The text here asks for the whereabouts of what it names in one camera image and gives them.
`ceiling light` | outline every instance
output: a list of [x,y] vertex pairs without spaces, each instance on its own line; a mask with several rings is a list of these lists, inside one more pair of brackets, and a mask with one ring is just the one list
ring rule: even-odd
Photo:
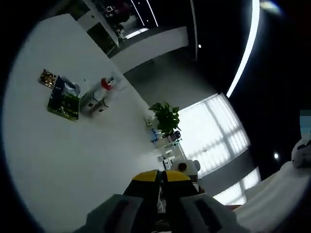
[[278,5],[276,5],[274,2],[272,1],[263,1],[260,3],[260,6],[262,7],[262,9],[271,12],[273,14],[277,14],[277,15],[281,15],[281,9],[279,8]]
[[151,9],[151,6],[150,6],[148,0],[147,0],[147,3],[148,3],[148,6],[149,6],[149,8],[150,8],[150,11],[151,11],[151,13],[152,13],[152,16],[153,16],[154,19],[155,19],[155,24],[156,24],[156,26],[158,27],[159,25],[157,24],[156,17],[155,17],[155,15],[154,15],[154,12],[153,12],[152,9]]
[[140,14],[138,13],[138,10],[137,10],[135,4],[133,3],[133,0],[131,0],[131,2],[132,2],[132,4],[133,4],[133,6],[134,6],[134,8],[135,8],[135,10],[136,10],[136,12],[137,12],[137,14],[138,14],[140,20],[141,20],[141,22],[142,22],[142,25],[145,26],[144,22],[142,21],[142,19],[141,19],[141,17],[140,17]]
[[137,31],[135,31],[135,32],[133,32],[133,33],[131,33],[131,34],[128,34],[125,38],[126,38],[126,39],[132,38],[133,36],[136,36],[136,35],[138,35],[138,34],[140,34],[140,33],[143,33],[143,32],[145,32],[145,31],[147,31],[147,30],[148,30],[148,28],[141,28],[141,29],[138,29]]
[[251,54],[254,42],[255,42],[255,38],[256,38],[256,34],[257,34],[257,29],[258,29],[258,25],[259,25],[259,13],[260,13],[260,4],[259,4],[259,0],[252,0],[252,23],[251,23],[251,28],[249,31],[249,36],[248,36],[248,40],[246,43],[246,47],[245,47],[245,51],[240,63],[240,66],[238,68],[238,71],[233,79],[233,82],[227,92],[227,97],[229,98],[234,90],[234,88],[236,87],[243,71],[244,68],[246,66],[247,60],[249,58],[249,55]]

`window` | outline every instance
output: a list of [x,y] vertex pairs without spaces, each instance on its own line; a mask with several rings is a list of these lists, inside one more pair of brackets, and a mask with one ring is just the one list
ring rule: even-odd
[[212,96],[179,112],[181,148],[198,160],[199,178],[239,156],[249,146],[247,135],[223,94]]
[[133,36],[136,36],[138,34],[141,34],[145,31],[149,30],[148,28],[141,28],[138,29],[137,31],[134,31],[133,33],[128,34],[127,36],[125,36],[126,39],[132,38]]
[[246,203],[245,190],[260,182],[258,167],[245,176],[241,181],[217,194],[214,198],[223,205],[243,205]]

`red cap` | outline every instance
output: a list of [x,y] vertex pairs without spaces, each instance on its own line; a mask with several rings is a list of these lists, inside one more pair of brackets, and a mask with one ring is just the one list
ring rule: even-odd
[[107,80],[105,78],[101,79],[101,84],[102,84],[102,87],[107,90],[112,89],[112,86],[107,83]]

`desk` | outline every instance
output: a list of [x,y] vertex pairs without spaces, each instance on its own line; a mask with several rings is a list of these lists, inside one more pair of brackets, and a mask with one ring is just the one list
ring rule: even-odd
[[122,75],[70,16],[40,22],[21,49],[3,106],[8,169],[21,199],[48,232],[70,232],[136,174],[162,167],[142,115],[147,104],[128,87],[94,121],[69,121],[47,111],[51,89],[38,83],[43,69],[80,85],[83,95],[112,71]]

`white wall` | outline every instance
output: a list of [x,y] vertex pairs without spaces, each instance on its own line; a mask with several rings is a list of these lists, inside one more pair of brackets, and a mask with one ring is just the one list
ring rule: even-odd
[[90,30],[97,23],[99,23],[98,17],[93,13],[93,11],[89,10],[86,14],[84,14],[81,18],[77,20],[77,22],[83,27],[85,31]]
[[120,23],[123,26],[125,35],[129,35],[137,30],[140,29],[140,27],[137,24],[136,16],[130,16],[130,18],[126,22]]
[[95,4],[91,0],[83,0],[85,4],[88,6],[88,8],[92,11],[94,16],[96,16],[99,19],[99,22],[102,24],[102,26],[105,28],[107,33],[110,35],[112,40],[115,42],[115,44],[119,47],[119,40],[118,36],[115,34],[115,32],[111,29],[110,25],[108,24],[107,20],[104,18],[104,16],[97,10]]
[[73,122],[47,111],[43,71],[88,85],[122,75],[70,16],[48,18],[25,41],[10,73],[3,105],[3,146],[21,200],[47,232],[72,232],[136,174],[161,168],[142,119],[147,104],[128,83],[103,114]]
[[183,109],[216,94],[183,49],[146,62],[125,76],[148,105],[167,101]]
[[120,51],[111,60],[121,72],[126,73],[150,59],[188,44],[187,28],[175,28],[143,39]]

